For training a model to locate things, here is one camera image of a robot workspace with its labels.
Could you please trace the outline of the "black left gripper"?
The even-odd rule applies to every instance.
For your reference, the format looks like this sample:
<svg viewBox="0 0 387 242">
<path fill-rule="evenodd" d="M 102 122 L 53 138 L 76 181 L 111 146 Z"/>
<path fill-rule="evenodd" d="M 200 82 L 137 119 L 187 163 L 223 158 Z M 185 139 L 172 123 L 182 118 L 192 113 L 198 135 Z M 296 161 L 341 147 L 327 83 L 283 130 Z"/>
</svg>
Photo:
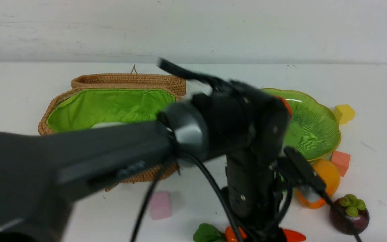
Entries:
<svg viewBox="0 0 387 242">
<path fill-rule="evenodd" d="M 226 154 L 227 186 L 221 189 L 247 242 L 286 242 L 280 223 L 292 200 L 292 187 L 273 163 L 279 154 L 241 149 Z"/>
</svg>

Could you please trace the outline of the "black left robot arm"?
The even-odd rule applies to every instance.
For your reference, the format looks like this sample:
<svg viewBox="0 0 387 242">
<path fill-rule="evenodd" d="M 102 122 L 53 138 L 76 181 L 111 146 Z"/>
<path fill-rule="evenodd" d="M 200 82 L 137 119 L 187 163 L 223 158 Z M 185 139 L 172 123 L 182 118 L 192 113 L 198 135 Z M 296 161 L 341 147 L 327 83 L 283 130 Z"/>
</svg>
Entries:
<svg viewBox="0 0 387 242">
<path fill-rule="evenodd" d="M 284 101 L 240 81 L 158 67 L 212 88 L 170 104 L 155 121 L 50 136 L 0 132 L 0 242 L 60 242 L 74 202 L 159 166 L 131 235 L 135 241 L 158 180 L 190 159 L 209 181 L 238 240 L 259 222 L 259 241 L 284 242 L 279 223 L 281 154 L 291 114 Z"/>
</svg>

